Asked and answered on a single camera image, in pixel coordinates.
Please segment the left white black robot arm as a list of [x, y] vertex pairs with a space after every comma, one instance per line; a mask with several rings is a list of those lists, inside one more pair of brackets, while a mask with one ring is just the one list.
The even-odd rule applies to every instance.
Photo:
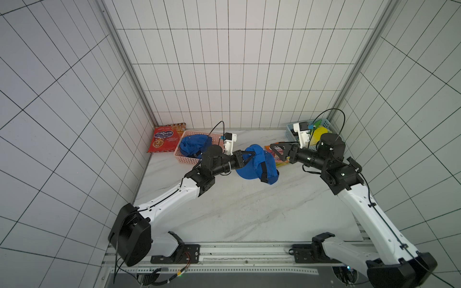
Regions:
[[154, 253], [157, 256], [171, 257], [173, 263], [182, 260], [184, 241], [173, 231], [155, 235], [154, 227], [169, 213], [207, 192], [215, 184], [217, 175], [244, 168], [255, 155], [253, 151], [241, 150], [228, 155], [220, 146], [211, 145], [175, 187], [139, 206], [124, 205], [108, 236], [115, 255], [128, 267], [138, 264], [153, 247], [157, 249]]

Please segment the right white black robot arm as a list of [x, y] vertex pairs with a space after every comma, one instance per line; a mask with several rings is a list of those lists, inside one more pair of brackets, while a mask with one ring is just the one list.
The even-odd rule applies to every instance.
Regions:
[[376, 249], [368, 252], [324, 232], [312, 239], [313, 260], [349, 265], [375, 288], [416, 288], [429, 278], [437, 261], [430, 253], [420, 252], [385, 215], [371, 195], [362, 167], [351, 157], [344, 159], [345, 143], [338, 134], [323, 134], [315, 150], [295, 142], [279, 142], [270, 148], [281, 160], [318, 169], [320, 178], [351, 210]]

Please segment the blue baseball cap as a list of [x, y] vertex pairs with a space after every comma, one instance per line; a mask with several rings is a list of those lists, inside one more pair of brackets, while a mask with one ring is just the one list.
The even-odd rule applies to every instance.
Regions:
[[261, 182], [273, 185], [279, 180], [279, 172], [273, 156], [258, 144], [253, 144], [245, 151], [254, 151], [256, 155], [237, 174], [245, 180], [259, 179]]

